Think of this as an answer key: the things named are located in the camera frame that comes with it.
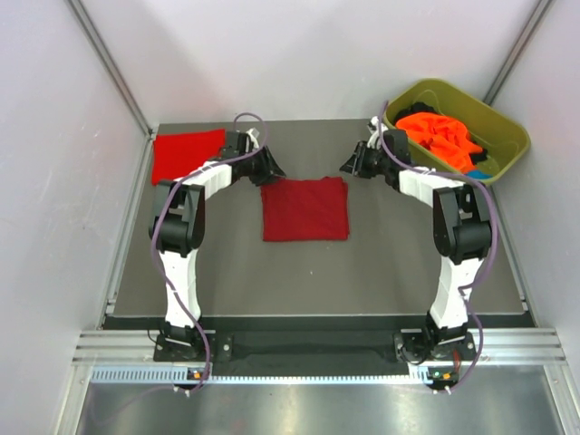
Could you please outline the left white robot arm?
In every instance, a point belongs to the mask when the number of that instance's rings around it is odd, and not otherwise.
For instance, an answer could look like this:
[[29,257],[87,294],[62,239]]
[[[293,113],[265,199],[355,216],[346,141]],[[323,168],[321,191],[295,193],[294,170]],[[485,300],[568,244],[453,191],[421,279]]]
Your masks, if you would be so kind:
[[227,130],[216,157],[190,173],[161,179],[150,222],[151,253],[167,292],[167,311],[157,338],[157,361],[202,361],[210,356],[200,325],[196,263],[206,230],[206,202],[242,178],[254,185],[285,177],[255,128]]

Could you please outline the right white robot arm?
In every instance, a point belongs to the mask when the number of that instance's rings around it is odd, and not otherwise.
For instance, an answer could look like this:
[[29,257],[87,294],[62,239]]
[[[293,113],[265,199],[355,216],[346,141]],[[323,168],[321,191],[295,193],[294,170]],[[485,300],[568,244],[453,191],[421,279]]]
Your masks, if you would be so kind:
[[420,332],[399,334],[400,359],[419,365],[471,345],[470,295],[493,241],[483,192],[435,169],[412,165],[403,130],[375,130],[368,140],[356,143],[340,170],[360,179],[382,176],[392,189],[432,212],[433,243],[440,254],[437,293]]

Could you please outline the dark red t-shirt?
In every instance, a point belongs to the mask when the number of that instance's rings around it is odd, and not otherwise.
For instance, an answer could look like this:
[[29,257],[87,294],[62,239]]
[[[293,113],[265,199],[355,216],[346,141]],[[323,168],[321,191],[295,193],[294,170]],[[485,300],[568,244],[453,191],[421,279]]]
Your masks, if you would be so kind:
[[261,188],[266,242],[344,241],[348,184],[340,177],[282,179]]

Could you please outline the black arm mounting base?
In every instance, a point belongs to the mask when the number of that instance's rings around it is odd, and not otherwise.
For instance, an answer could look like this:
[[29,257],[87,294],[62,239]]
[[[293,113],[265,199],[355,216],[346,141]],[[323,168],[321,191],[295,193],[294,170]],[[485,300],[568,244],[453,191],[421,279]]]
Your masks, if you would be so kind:
[[210,362],[216,376],[331,377],[404,374],[414,363],[457,370],[477,346],[437,337],[420,315],[205,316],[202,333],[163,325],[157,363]]

